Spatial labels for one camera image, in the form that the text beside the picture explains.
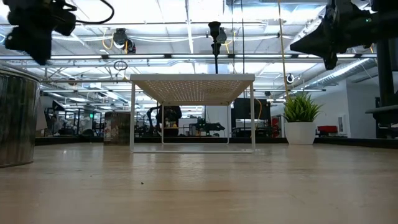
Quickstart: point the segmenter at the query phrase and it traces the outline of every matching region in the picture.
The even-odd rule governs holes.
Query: yellow cable
[[[226,52],[229,54],[229,48],[228,48],[228,44],[230,44],[230,43],[232,43],[232,41],[234,41],[234,39],[235,39],[235,32],[233,32],[233,34],[232,34],[232,40],[231,41],[229,41],[228,43],[226,43],[226,44],[223,44],[224,46],[225,46],[225,48],[226,48]]]
[[[374,54],[374,51],[373,51],[373,44],[371,45],[371,52],[372,52],[372,54]]]
[[[105,34],[106,34],[106,29],[104,29],[104,36],[103,36],[103,39],[102,39],[102,45],[104,46],[104,48],[106,48],[108,50],[111,50],[112,46],[113,46],[113,34],[112,34],[111,46],[110,47],[105,45]]]
[[[281,0],[278,0],[280,46],[281,46],[281,48],[282,48],[282,64],[283,64],[283,68],[284,68],[284,84],[285,84],[286,98],[289,99],[289,91],[287,90],[287,81],[286,81],[284,34],[283,34],[283,32],[282,32],[282,14],[281,14],[281,12],[280,12],[280,1],[281,1]]]

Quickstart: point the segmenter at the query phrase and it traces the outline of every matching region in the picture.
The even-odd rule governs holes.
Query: shelf
[[[253,81],[253,74],[131,75],[147,95],[164,106],[230,105]]]

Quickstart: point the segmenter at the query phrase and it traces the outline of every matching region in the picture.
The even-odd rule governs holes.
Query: metal frame
[[[241,81],[243,89],[239,89],[239,93],[237,95],[233,95],[232,98],[219,100],[219,102],[215,103],[215,101],[197,101],[197,102],[189,102],[189,101],[164,101],[158,94],[155,93],[154,90],[143,83],[147,83],[150,81],[169,81],[169,82],[178,82],[178,81],[213,81],[213,82],[221,82],[221,81]],[[254,87],[253,87],[254,75],[230,75],[230,74],[220,74],[220,75],[195,75],[195,74],[186,74],[186,75],[164,75],[164,74],[146,74],[146,75],[131,75],[131,124],[130,124],[130,151],[133,153],[203,153],[203,154],[242,154],[242,153],[253,153],[256,148],[256,130],[255,130],[255,120],[254,120]],[[144,90],[149,96],[153,99],[161,102],[162,104],[162,111],[164,111],[165,105],[170,106],[181,106],[185,104],[200,104],[203,105],[223,105],[227,107],[227,144],[229,144],[229,108],[230,104],[234,99],[236,99],[248,86],[250,86],[250,110],[251,110],[251,132],[252,132],[252,150],[248,151],[202,151],[202,152],[192,152],[192,151],[138,151],[134,149],[134,126],[135,126],[135,99],[136,99],[136,85],[141,89]],[[176,143],[164,143],[164,124],[162,123],[162,144],[176,144]]]

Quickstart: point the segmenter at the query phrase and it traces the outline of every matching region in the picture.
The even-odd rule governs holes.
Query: wall
[[[229,118],[231,117],[231,110],[228,111]],[[220,123],[225,130],[224,131],[210,131],[210,134],[218,133],[221,138],[226,138],[228,134],[228,123],[231,129],[231,118],[227,119],[227,107],[226,106],[206,106],[206,122],[208,123]]]
[[[343,116],[345,118],[345,134],[350,138],[346,81],[343,80],[336,86],[326,87],[326,92],[312,93],[311,97],[316,104],[323,105],[322,112],[314,121],[316,126],[338,126],[338,118]]]
[[[375,97],[379,96],[379,87],[375,83],[347,85],[349,124],[352,138],[376,138],[376,122],[365,111],[375,108]]]

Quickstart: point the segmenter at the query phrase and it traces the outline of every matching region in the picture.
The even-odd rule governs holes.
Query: desk
[[[253,74],[133,74],[131,79],[131,130],[130,150],[134,150],[134,114],[136,100],[136,85],[148,96],[157,100],[164,106],[182,105],[207,105],[226,106],[229,111],[230,104],[250,86],[250,108],[252,125],[252,149],[256,148],[256,137],[254,134],[254,90]],[[164,128],[162,126],[162,144],[164,143]],[[229,143],[229,125],[227,125]],[[220,151],[220,153],[233,153],[231,151]]]

